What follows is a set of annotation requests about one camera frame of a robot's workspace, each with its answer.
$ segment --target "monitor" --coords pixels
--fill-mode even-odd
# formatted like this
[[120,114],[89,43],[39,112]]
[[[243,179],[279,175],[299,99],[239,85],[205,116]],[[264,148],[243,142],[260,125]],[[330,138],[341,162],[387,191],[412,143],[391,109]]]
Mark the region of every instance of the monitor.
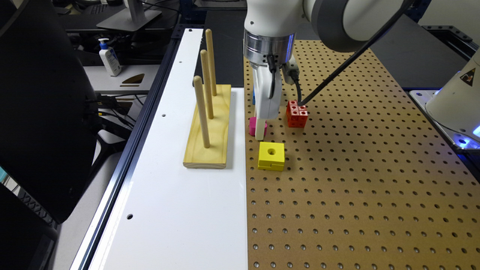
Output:
[[60,224],[89,185],[95,93],[50,0],[0,27],[0,167]]

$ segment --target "perforated board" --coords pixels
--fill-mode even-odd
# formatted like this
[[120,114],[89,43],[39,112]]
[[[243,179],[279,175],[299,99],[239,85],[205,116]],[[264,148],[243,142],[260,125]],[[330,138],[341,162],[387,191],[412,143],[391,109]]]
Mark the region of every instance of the perforated board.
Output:
[[[350,56],[297,40],[308,95]],[[254,116],[244,65],[245,124]],[[287,126],[283,85],[265,141],[285,143],[283,172],[257,169],[246,135],[249,269],[480,269],[474,177],[369,50]]]

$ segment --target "white table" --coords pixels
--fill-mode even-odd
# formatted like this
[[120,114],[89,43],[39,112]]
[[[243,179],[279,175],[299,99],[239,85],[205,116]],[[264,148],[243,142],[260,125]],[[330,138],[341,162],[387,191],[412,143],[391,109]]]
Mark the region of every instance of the white table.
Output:
[[141,155],[90,269],[248,268],[243,88],[232,89],[226,169],[182,165],[202,33],[184,33]]

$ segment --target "white bottle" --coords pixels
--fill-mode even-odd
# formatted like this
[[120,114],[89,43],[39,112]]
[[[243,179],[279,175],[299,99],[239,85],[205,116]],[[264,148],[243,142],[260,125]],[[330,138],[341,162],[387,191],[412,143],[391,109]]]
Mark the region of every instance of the white bottle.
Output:
[[117,55],[112,47],[108,47],[105,41],[108,41],[108,38],[99,38],[100,41],[100,58],[102,58],[102,62],[105,65],[106,72],[110,76],[117,76],[119,75],[120,71],[122,71],[122,67],[120,67],[119,60],[117,59]]

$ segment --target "white robot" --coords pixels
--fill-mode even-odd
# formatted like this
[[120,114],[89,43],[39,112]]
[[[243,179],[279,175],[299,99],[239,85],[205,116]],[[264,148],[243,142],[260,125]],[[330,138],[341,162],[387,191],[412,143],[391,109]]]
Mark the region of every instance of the white robot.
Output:
[[480,142],[480,53],[425,105],[438,124]]
[[[278,117],[282,90],[280,69],[283,69],[286,83],[291,85],[294,83],[291,74],[299,75],[292,51],[300,23],[310,22],[322,42],[332,50],[344,53],[359,51],[369,41],[374,42],[380,38],[382,28],[389,23],[392,26],[412,2],[413,0],[247,0],[244,56],[253,68],[255,138],[263,140],[266,119]],[[298,100],[298,105],[305,105],[312,97],[307,97],[304,101]]]

